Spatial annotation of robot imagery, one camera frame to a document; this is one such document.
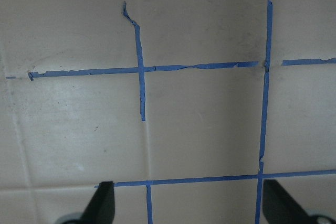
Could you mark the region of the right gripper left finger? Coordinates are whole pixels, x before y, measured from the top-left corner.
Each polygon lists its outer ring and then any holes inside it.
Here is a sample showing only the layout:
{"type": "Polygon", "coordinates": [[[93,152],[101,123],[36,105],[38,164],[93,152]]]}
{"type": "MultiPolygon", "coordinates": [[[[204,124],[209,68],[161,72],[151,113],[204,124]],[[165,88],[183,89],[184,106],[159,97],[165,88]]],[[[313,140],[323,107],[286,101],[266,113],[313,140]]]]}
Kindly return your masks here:
{"type": "Polygon", "coordinates": [[[111,224],[115,217],[114,183],[101,182],[79,223],[111,224]]]}

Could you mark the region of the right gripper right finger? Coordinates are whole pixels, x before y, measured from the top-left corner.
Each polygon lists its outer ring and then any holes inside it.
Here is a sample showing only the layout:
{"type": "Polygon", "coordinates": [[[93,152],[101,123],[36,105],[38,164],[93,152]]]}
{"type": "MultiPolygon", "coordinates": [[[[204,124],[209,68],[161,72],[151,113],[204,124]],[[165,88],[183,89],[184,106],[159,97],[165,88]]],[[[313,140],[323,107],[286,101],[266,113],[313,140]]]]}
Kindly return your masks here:
{"type": "Polygon", "coordinates": [[[269,224],[317,223],[275,179],[264,180],[262,188],[262,210],[269,224]]]}

